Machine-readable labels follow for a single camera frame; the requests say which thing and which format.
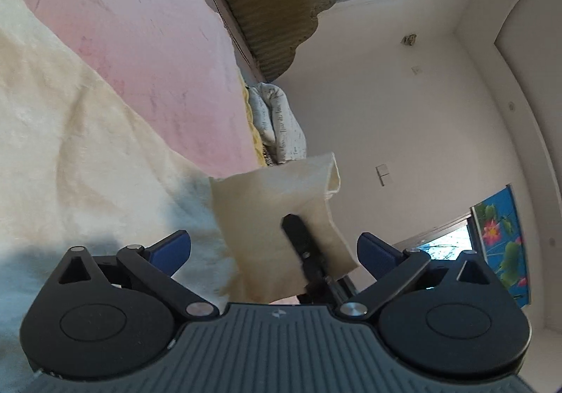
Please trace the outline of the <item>cream white pants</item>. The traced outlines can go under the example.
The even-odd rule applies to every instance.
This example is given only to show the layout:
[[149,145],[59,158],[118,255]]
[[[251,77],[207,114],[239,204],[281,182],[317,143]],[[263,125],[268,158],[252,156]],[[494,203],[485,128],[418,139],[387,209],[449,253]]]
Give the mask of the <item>cream white pants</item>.
[[217,181],[171,150],[30,11],[1,0],[1,388],[33,378],[19,328],[74,245],[111,255],[184,229],[180,284],[223,307],[271,303],[305,285],[281,229],[299,214],[340,278],[356,263],[329,214],[332,155]]

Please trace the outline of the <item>side window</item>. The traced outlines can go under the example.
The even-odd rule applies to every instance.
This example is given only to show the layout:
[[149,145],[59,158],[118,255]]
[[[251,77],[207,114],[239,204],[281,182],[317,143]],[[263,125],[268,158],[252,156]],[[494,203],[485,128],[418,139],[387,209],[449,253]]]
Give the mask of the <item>side window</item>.
[[398,250],[418,249],[433,260],[455,260],[461,252],[474,250],[470,228],[471,216],[465,215],[395,244]]

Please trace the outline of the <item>blue floral curtain lower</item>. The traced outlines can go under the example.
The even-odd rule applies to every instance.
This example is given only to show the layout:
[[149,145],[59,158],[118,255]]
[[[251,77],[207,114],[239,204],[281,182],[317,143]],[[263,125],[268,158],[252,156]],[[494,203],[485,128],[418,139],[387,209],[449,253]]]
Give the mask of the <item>blue floral curtain lower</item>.
[[526,245],[511,185],[471,208],[478,248],[520,308],[531,303]]

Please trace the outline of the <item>patterned white pillow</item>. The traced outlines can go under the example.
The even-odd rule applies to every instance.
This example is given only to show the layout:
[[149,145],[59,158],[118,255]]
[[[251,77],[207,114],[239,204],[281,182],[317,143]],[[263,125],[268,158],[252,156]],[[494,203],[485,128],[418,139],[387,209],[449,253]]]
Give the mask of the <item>patterned white pillow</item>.
[[275,84],[246,86],[253,126],[272,163],[282,165],[307,158],[305,134],[286,93]]

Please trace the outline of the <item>yellow floral quilt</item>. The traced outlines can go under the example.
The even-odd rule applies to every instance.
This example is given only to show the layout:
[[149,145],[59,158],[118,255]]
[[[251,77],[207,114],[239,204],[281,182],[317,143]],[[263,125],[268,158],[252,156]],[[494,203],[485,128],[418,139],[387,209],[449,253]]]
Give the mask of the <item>yellow floral quilt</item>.
[[274,138],[268,107],[259,97],[257,90],[247,84],[245,85],[244,100],[258,165],[261,167],[274,166],[275,161],[268,150],[269,141]]

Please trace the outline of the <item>pink bed blanket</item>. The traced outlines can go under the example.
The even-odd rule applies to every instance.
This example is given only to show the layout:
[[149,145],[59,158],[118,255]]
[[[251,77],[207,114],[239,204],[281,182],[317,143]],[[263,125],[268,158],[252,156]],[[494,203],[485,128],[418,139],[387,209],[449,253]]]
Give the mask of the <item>pink bed blanket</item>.
[[233,43],[206,0],[24,0],[170,148],[214,177],[259,166]]

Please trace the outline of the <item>wall light switch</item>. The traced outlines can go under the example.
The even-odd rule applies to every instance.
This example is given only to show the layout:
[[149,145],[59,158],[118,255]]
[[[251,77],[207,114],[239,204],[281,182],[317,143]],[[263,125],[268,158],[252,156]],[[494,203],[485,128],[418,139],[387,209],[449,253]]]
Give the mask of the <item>wall light switch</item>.
[[392,175],[387,165],[376,166],[376,172],[381,186],[390,186],[393,183]]

